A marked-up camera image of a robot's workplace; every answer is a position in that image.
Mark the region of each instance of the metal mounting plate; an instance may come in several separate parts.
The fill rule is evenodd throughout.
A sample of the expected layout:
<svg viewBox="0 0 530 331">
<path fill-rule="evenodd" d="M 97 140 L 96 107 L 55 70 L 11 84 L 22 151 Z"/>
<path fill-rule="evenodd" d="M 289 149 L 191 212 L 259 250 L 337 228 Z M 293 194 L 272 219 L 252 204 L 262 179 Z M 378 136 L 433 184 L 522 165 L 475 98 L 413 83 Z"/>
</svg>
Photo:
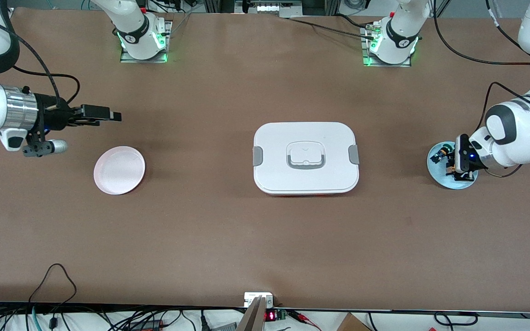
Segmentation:
<svg viewBox="0 0 530 331">
<path fill-rule="evenodd" d="M 366 28 L 359 28 L 359 33 L 362 36 L 370 36 L 372 34 L 369 33 L 369 31 Z M 367 40 L 366 38 L 361 38 L 361 49 L 363 51 L 363 64 L 367 67 L 412 67 L 412 63 L 410 62 L 410 57 L 406 59 L 403 63 L 400 64 L 389 64 L 381 61 L 377 58 L 377 56 L 371 52 L 369 52 L 370 44 L 372 43 L 372 40 Z"/>
<path fill-rule="evenodd" d="M 273 308 L 273 295 L 269 292 L 244 292 L 244 307 L 248 308 L 256 297 L 265 297 L 267 309 Z"/>
<path fill-rule="evenodd" d="M 171 21 L 165 21 L 163 17 L 159 17 L 159 19 L 162 21 L 159 25 L 158 30 L 158 36 L 156 36 L 156 39 L 158 39 L 158 42 L 164 43 L 165 48 L 163 50 L 160 50 L 158 53 L 156 53 L 155 56 L 153 56 L 150 59 L 135 59 L 128 52 L 124 47 L 122 47 L 122 53 L 120 54 L 120 62 L 121 63 L 165 63 L 168 59 L 168 52 L 169 52 L 169 44 L 171 41 L 171 27 L 173 26 L 173 22 Z"/>
</svg>

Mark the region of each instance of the red digital display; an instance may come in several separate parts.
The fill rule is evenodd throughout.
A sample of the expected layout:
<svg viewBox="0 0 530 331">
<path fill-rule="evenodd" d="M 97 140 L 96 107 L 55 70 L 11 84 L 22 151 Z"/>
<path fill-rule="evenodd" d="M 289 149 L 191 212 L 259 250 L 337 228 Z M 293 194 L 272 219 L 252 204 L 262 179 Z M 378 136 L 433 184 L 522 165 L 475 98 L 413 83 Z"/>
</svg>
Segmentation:
<svg viewBox="0 0 530 331">
<path fill-rule="evenodd" d="M 277 314 L 274 310 L 265 312 L 265 322 L 274 322 L 277 320 Z"/>
</svg>

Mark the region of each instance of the metal bracket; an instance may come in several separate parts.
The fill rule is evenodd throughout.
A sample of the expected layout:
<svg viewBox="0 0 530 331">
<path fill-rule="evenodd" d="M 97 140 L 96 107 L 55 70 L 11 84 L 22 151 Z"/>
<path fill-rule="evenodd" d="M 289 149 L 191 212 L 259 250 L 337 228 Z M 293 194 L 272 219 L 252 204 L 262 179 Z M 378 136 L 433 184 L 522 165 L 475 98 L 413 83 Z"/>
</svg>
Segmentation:
<svg viewBox="0 0 530 331">
<path fill-rule="evenodd" d="M 374 27 L 377 27 L 379 25 L 379 22 L 374 22 Z M 377 58 L 377 56 L 374 53 L 371 53 L 369 51 L 370 48 L 375 47 L 377 40 L 380 40 L 381 33 L 378 30 L 367 30 L 366 28 L 359 28 L 359 34 L 361 36 L 372 36 L 375 39 L 374 40 L 368 40 L 364 37 L 361 37 L 361 49 L 363 51 L 363 64 L 367 67 L 412 67 L 412 63 L 410 62 L 410 56 L 400 64 L 389 64 L 381 61 Z"/>
<path fill-rule="evenodd" d="M 165 44 L 165 48 L 160 50 L 150 59 L 135 59 L 128 52 L 122 44 L 122 53 L 120 54 L 121 63 L 165 63 L 168 59 L 169 53 L 169 44 L 171 41 L 171 28 L 173 27 L 173 22 L 165 21 L 163 17 L 158 17 L 159 25 L 158 31 L 156 34 L 156 41 L 160 44 Z"/>
<path fill-rule="evenodd" d="M 273 295 L 269 292 L 244 292 L 244 306 L 248 308 L 235 331 L 263 331 L 265 312 L 273 307 Z"/>
<path fill-rule="evenodd" d="M 250 306 L 257 297 L 265 298 L 267 309 L 273 308 L 273 295 L 269 292 L 244 292 L 244 307 L 247 308 Z"/>
</svg>

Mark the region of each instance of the wires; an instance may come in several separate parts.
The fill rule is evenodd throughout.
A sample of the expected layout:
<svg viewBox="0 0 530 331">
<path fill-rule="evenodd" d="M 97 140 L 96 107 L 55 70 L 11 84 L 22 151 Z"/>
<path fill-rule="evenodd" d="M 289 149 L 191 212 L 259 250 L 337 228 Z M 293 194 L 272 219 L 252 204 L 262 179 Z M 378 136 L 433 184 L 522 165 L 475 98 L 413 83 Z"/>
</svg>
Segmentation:
<svg viewBox="0 0 530 331">
<path fill-rule="evenodd" d="M 38 323 L 38 319 L 36 318 L 36 306 L 32 306 L 32 319 L 34 320 L 34 324 L 36 324 L 36 329 L 42 331 L 42 327 L 40 327 L 40 323 Z"/>
<path fill-rule="evenodd" d="M 196 7 L 192 8 L 189 13 L 186 13 L 186 15 L 183 16 L 183 19 L 181 19 L 181 22 L 179 22 L 179 24 L 177 24 L 177 26 L 173 30 L 171 30 L 171 36 L 173 36 L 173 34 L 175 34 L 175 31 L 177 31 L 177 29 L 179 29 L 179 27 L 181 27 L 181 25 L 183 25 L 183 23 L 187 19 L 189 19 L 189 16 L 191 15 L 191 13 L 193 11 L 195 11 L 196 9 L 198 9 L 198 8 L 200 8 L 200 6 L 196 6 Z"/>
<path fill-rule="evenodd" d="M 28 75 L 46 76 L 46 73 L 38 73 L 36 71 L 30 71 L 30 70 L 26 70 L 26 69 L 21 69 L 20 67 L 17 67 L 16 65 L 13 66 L 13 69 L 16 69 L 17 71 L 19 71 L 21 73 L 24 73 L 24 74 L 28 74 Z M 75 99 L 77 94 L 79 94 L 79 90 L 81 90 L 81 84 L 80 84 L 79 80 L 75 76 L 68 75 L 68 74 L 50 74 L 50 75 L 53 76 L 53 77 L 71 78 L 72 80 L 74 80 L 76 82 L 77 89 L 76 89 L 75 93 L 67 100 L 67 103 L 71 103 L 71 101 L 73 101 Z"/>
<path fill-rule="evenodd" d="M 530 65 L 530 62 L 496 62 L 496 61 L 486 61 L 486 60 L 483 60 L 483 59 L 476 59 L 476 58 L 473 58 L 473 57 L 470 57 L 470 56 L 467 56 L 465 54 L 462 54 L 460 52 L 458 52 L 457 50 L 455 50 L 453 47 L 450 46 L 450 44 L 448 44 L 447 40 L 444 39 L 443 37 L 443 34 L 441 33 L 440 29 L 439 29 L 439 23 L 437 22 L 437 15 L 436 15 L 436 7 L 437 7 L 437 0 L 433 0 L 433 21 L 435 22 L 435 29 L 437 31 L 437 34 L 439 35 L 439 39 L 441 39 L 441 41 L 443 42 L 443 44 L 450 50 L 452 51 L 454 54 L 464 58 L 464 59 L 469 59 L 470 61 L 473 61 L 473 62 L 478 62 L 478 63 L 485 63 L 485 64 L 495 64 L 495 65 Z"/>
<path fill-rule="evenodd" d="M 161 318 L 159 318 L 159 319 L 162 320 L 162 317 L 165 316 L 166 313 L 167 313 L 167 312 L 165 311 L 165 312 L 161 315 Z M 165 327 L 168 327 L 169 325 L 175 323 L 175 322 L 181 317 L 181 314 L 183 314 L 183 311 L 182 311 L 182 310 L 179 311 L 179 315 L 177 315 L 177 317 L 176 317 L 171 323 L 167 323 L 167 324 L 165 324 Z"/>
<path fill-rule="evenodd" d="M 372 36 L 364 36 L 364 35 L 360 35 L 360 34 L 354 34 L 354 33 L 352 33 L 352 32 L 341 31 L 341 30 L 338 30 L 338 29 L 333 29 L 333 28 L 325 27 L 324 25 L 318 25 L 318 24 L 316 24 L 316 23 L 310 23 L 310 22 L 306 22 L 306 21 L 300 21 L 300 20 L 298 20 L 298 19 L 291 19 L 291 18 L 288 18 L 288 20 L 290 20 L 290 21 L 292 21 L 292 22 L 298 22 L 298 23 L 302 23 L 302 24 L 311 25 L 312 27 L 316 27 L 316 28 L 321 28 L 321 29 L 325 29 L 325 30 L 329 30 L 329 31 L 337 32 L 338 34 L 344 34 L 344 35 L 356 36 L 356 37 L 358 37 L 358 38 L 364 38 L 364 39 L 367 39 L 367 40 L 372 40 L 372 39 L 374 39 Z"/>
<path fill-rule="evenodd" d="M 374 318 L 372 318 L 372 314 L 370 312 L 368 312 L 368 316 L 369 316 L 369 322 L 372 325 L 372 328 L 374 329 L 374 331 L 377 331 L 377 328 L 375 327 L 375 324 L 374 324 Z"/>
<path fill-rule="evenodd" d="M 482 109 L 482 115 L 480 116 L 480 121 L 478 122 L 478 126 L 476 126 L 476 129 L 473 130 L 474 132 L 476 132 L 480 128 L 480 126 L 482 126 L 482 121 L 484 120 L 484 115 L 486 115 L 486 107 L 488 106 L 488 98 L 490 98 L 490 92 L 492 90 L 492 86 L 494 86 L 494 85 L 500 86 L 500 88 L 503 88 L 506 92 L 509 92 L 510 94 L 513 94 L 513 96 L 515 96 L 515 97 L 521 99 L 522 101 L 530 104 L 530 100 L 528 100 L 524 96 L 520 96 L 518 93 L 514 92 L 510 88 L 507 88 L 503 84 L 501 84 L 499 82 L 491 82 L 490 86 L 488 86 L 488 91 L 486 92 L 486 98 L 484 99 L 484 107 Z"/>
<path fill-rule="evenodd" d="M 53 109 L 58 109 L 61 107 L 61 97 L 59 96 L 58 94 L 58 88 L 57 88 L 57 84 L 55 84 L 54 82 L 54 78 L 52 77 L 51 73 L 50 73 L 50 70 L 48 70 L 48 67 L 46 66 L 46 64 L 44 63 L 44 61 L 42 60 L 42 58 L 40 57 L 40 55 L 38 55 L 38 53 L 36 52 L 36 50 L 34 50 L 34 48 L 32 48 L 32 46 L 30 46 L 30 44 L 28 44 L 28 42 L 26 40 L 23 40 L 22 37 L 20 37 L 19 35 L 17 35 L 15 32 L 11 31 L 10 29 L 4 27 L 3 25 L 0 25 L 0 29 L 2 29 L 3 31 L 6 31 L 7 33 L 9 33 L 10 35 L 14 36 L 15 38 L 17 38 L 17 40 L 19 40 L 22 44 L 24 44 L 24 46 L 26 46 L 26 48 L 28 48 L 28 50 L 30 50 L 30 52 L 32 52 L 32 54 L 34 55 L 34 57 L 38 60 L 38 62 L 40 63 L 40 65 L 42 65 L 42 68 L 44 69 L 44 71 L 46 72 L 46 76 L 48 77 L 48 79 L 50 80 L 50 84 L 52 85 L 52 88 L 54 90 L 54 95 L 57 97 L 57 104 L 56 106 L 53 108 Z"/>
<path fill-rule="evenodd" d="M 444 323 L 444 322 L 439 321 L 437 316 L 443 316 L 447 320 L 447 322 Z M 435 314 L 433 315 L 433 318 L 435 318 L 435 322 L 439 323 L 440 325 L 450 327 L 451 331 L 455 331 L 453 329 L 454 326 L 472 326 L 472 325 L 476 324 L 478 322 L 478 315 L 474 314 L 473 317 L 475 318 L 475 320 L 473 320 L 473 321 L 471 321 L 469 323 L 452 323 L 450 318 L 443 312 L 435 312 Z"/>
<path fill-rule="evenodd" d="M 490 0 L 486 0 L 486 8 L 488 9 L 488 13 L 490 13 L 490 16 L 492 17 L 492 20 L 494 21 L 494 25 L 498 31 L 511 43 L 513 43 L 514 46 L 517 46 L 520 50 L 522 50 L 526 55 L 529 55 L 529 53 L 525 52 L 522 47 L 519 45 L 518 42 L 516 42 L 511 36 L 507 35 L 507 33 L 500 27 L 500 24 L 498 23 L 498 20 L 494 16 L 494 13 L 492 12 L 492 8 L 490 7 Z"/>
<path fill-rule="evenodd" d="M 495 174 L 494 172 L 490 172 L 488 169 L 484 169 L 484 171 L 490 175 L 490 176 L 494 176 L 496 178 L 507 178 L 511 175 L 514 175 L 515 172 L 519 171 L 519 169 L 522 167 L 522 164 L 519 164 L 516 168 L 514 168 L 513 171 L 509 172 L 508 174 L 505 174 L 505 175 L 499 175 L 499 174 Z"/>
<path fill-rule="evenodd" d="M 171 7 L 171 6 L 166 6 L 164 4 L 159 4 L 158 2 L 156 2 L 155 0 L 149 0 L 150 2 L 153 2 L 153 4 L 157 5 L 159 8 L 161 8 L 162 10 L 164 10 L 165 12 L 168 12 L 167 9 L 175 9 L 177 11 L 182 11 L 182 12 L 185 12 L 185 10 L 183 10 L 182 8 L 175 8 L 175 7 Z"/>
<path fill-rule="evenodd" d="M 54 266 L 60 266 L 61 269 L 63 269 L 63 272 L 65 273 L 65 277 L 67 277 L 67 280 L 71 283 L 71 285 L 73 286 L 73 294 L 71 296 L 69 296 L 67 298 L 67 300 L 61 302 L 59 305 L 57 305 L 55 308 L 53 308 L 53 314 L 52 316 L 54 317 L 54 312 L 55 310 L 57 310 L 57 308 L 59 308 L 60 306 L 62 306 L 63 304 L 67 303 L 69 300 L 71 300 L 76 294 L 77 294 L 77 285 L 75 285 L 75 282 L 71 279 L 71 277 L 69 277 L 69 274 L 67 273 L 67 269 L 65 269 L 65 266 L 63 266 L 62 264 L 60 263 L 53 263 L 51 264 L 49 267 L 48 267 L 48 270 L 46 271 L 46 274 L 44 274 L 44 278 L 42 278 L 42 281 L 40 282 L 40 284 L 38 284 L 38 286 L 36 287 L 36 289 L 32 292 L 32 294 L 30 295 L 30 297 L 28 298 L 28 304 L 26 306 L 26 313 L 25 313 L 25 318 L 26 318 L 26 330 L 29 331 L 29 327 L 28 327 L 28 308 L 29 308 L 29 305 L 30 303 L 32 302 L 32 298 L 36 295 L 36 293 L 38 293 L 38 291 L 40 291 L 40 288 L 42 287 L 42 285 L 44 284 L 44 281 L 46 281 L 46 279 L 48 278 L 48 273 L 50 273 L 50 270 L 52 270 L 52 268 L 54 268 Z M 36 313 L 35 313 L 35 306 L 32 306 L 32 318 L 35 320 L 36 322 Z M 38 325 L 38 323 L 36 322 L 36 328 L 38 329 L 38 331 L 42 331 L 42 329 L 40 329 L 40 326 Z"/>
<path fill-rule="evenodd" d="M 191 325 L 193 326 L 193 331 L 197 331 L 195 323 L 192 322 L 189 318 L 187 318 L 187 316 L 185 316 L 185 314 L 183 314 L 183 310 L 180 310 L 180 312 L 181 312 L 181 316 L 183 316 L 183 318 L 185 318 L 186 320 L 190 321 Z"/>
<path fill-rule="evenodd" d="M 336 13 L 335 16 L 343 17 L 344 19 L 349 21 L 349 23 L 351 23 L 351 25 L 355 25 L 358 28 L 365 28 L 368 24 L 374 23 L 374 22 L 367 22 L 367 23 L 363 23 L 363 24 L 355 23 L 355 21 L 353 21 L 351 19 L 351 17 L 348 17 L 347 15 L 343 15 L 342 13 Z"/>
<path fill-rule="evenodd" d="M 48 270 L 46 271 L 46 274 L 44 274 L 44 278 L 42 279 L 42 281 L 40 282 L 40 284 L 38 285 L 38 287 L 36 287 L 36 289 L 34 290 L 34 292 L 32 292 L 32 294 L 30 295 L 30 298 L 28 298 L 28 303 L 31 303 L 32 302 L 32 298 L 34 297 L 34 295 L 36 295 L 36 293 L 38 291 L 40 291 L 40 288 L 42 287 L 42 284 L 44 284 L 44 281 L 46 281 L 46 278 L 48 277 L 48 273 L 50 272 L 50 270 L 54 267 L 54 266 L 59 266 L 61 267 L 61 269 L 63 269 L 63 272 L 65 273 L 65 277 L 67 277 L 67 280 L 71 283 L 71 285 L 73 286 L 73 294 L 71 296 L 68 297 L 67 300 L 63 301 L 61 305 L 67 303 L 67 301 L 71 300 L 76 294 L 77 294 L 77 285 L 75 285 L 75 282 L 71 279 L 71 277 L 69 277 L 69 274 L 67 273 L 67 269 L 65 269 L 65 266 L 63 266 L 62 264 L 60 263 L 53 263 L 51 264 L 49 267 L 48 267 Z"/>
<path fill-rule="evenodd" d="M 71 328 L 67 324 L 67 320 L 65 320 L 65 314 L 61 312 L 61 319 L 63 319 L 63 324 L 65 324 L 65 327 L 67 328 L 67 331 L 71 331 Z"/>
<path fill-rule="evenodd" d="M 291 318 L 295 319 L 296 321 L 298 321 L 300 323 L 304 323 L 304 324 L 310 325 L 310 326 L 313 326 L 316 329 L 318 329 L 318 331 L 322 331 L 322 329 L 320 329 L 320 327 L 318 327 L 318 325 L 316 325 L 314 322 L 312 322 L 304 314 L 298 313 L 296 310 L 286 310 L 286 312 L 288 313 L 288 316 L 290 316 Z"/>
</svg>

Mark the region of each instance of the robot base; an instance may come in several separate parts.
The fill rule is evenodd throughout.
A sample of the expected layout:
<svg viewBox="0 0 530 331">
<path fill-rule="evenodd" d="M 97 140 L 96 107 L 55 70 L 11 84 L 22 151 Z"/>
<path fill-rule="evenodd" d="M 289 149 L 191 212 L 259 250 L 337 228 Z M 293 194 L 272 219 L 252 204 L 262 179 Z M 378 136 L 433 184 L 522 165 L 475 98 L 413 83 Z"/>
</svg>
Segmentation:
<svg viewBox="0 0 530 331">
<path fill-rule="evenodd" d="M 156 36 L 156 41 L 160 44 L 164 44 L 165 48 L 156 53 L 155 56 L 149 59 L 135 59 L 126 51 L 126 47 L 122 44 L 122 54 L 120 54 L 121 63 L 165 63 L 168 59 L 169 44 L 171 41 L 171 27 L 173 22 L 165 21 L 164 18 L 159 18 L 159 32 L 166 34 L 165 36 Z"/>
<path fill-rule="evenodd" d="M 372 35 L 366 28 L 359 28 L 359 33 L 362 36 Z M 403 63 L 398 64 L 389 64 L 381 61 L 377 56 L 369 51 L 370 48 L 375 47 L 375 42 L 373 40 L 367 40 L 361 38 L 361 49 L 363 51 L 363 64 L 366 67 L 412 67 L 412 62 L 410 62 L 410 56 Z"/>
<path fill-rule="evenodd" d="M 473 182 L 457 181 L 453 178 L 453 176 L 448 176 L 446 174 L 447 158 L 444 158 L 439 163 L 434 163 L 433 161 L 431 161 L 431 157 L 435 155 L 439 151 L 439 149 L 443 147 L 444 144 L 455 146 L 455 143 L 453 141 L 443 141 L 442 143 L 438 143 L 433 146 L 433 148 L 429 151 L 429 154 L 426 157 L 426 167 L 429 169 L 429 174 L 431 174 L 431 177 L 433 177 L 433 179 L 441 186 L 450 188 L 452 190 L 462 190 L 463 188 L 470 187 L 478 179 L 477 171 L 473 172 Z"/>
</svg>

